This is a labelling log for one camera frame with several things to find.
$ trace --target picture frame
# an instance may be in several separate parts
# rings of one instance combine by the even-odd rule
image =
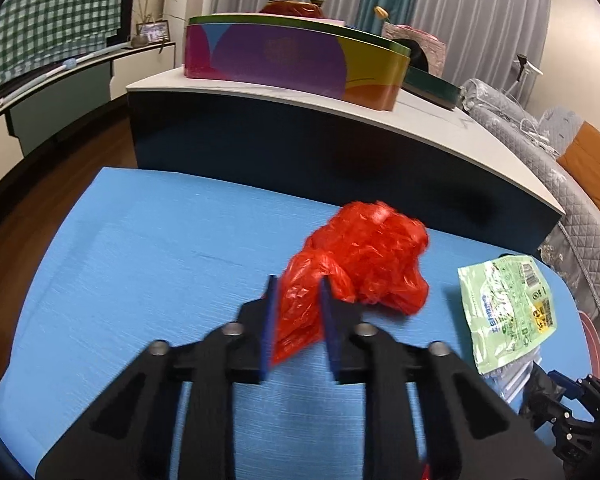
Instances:
[[[136,25],[138,36],[147,38],[149,44],[166,43],[171,40],[169,34],[169,22],[167,20],[158,20],[157,22],[138,23]]]

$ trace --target wooden floor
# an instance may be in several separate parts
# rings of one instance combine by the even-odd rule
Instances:
[[[0,378],[31,280],[46,248],[75,202],[104,166],[135,168],[128,119],[90,132],[45,168],[0,224]]]

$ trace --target red plastic bag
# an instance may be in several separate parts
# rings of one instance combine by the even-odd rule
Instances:
[[[280,307],[273,364],[322,339],[318,284],[328,276],[335,298],[353,303],[353,284],[327,251],[307,249],[291,258],[280,278]]]
[[[361,303],[415,314],[429,293],[418,269],[418,257],[428,245],[422,222],[384,202],[352,202],[309,236],[304,248],[329,251],[351,278]]]
[[[429,285],[418,257],[429,245],[424,225],[383,202],[352,202],[309,236],[280,279],[280,309],[274,350],[278,364],[322,339],[318,283],[328,275],[334,297],[382,303],[415,314]]]

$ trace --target green snack wrapper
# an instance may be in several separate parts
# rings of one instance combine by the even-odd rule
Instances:
[[[515,361],[555,332],[551,290],[530,256],[461,267],[458,276],[481,374]]]

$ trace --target yellow label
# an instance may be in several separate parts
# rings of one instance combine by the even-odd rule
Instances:
[[[551,322],[547,319],[547,305],[544,304],[546,300],[536,301],[533,304],[532,313],[534,315],[534,320],[536,325],[538,326],[538,330],[540,332],[544,332],[551,326]]]

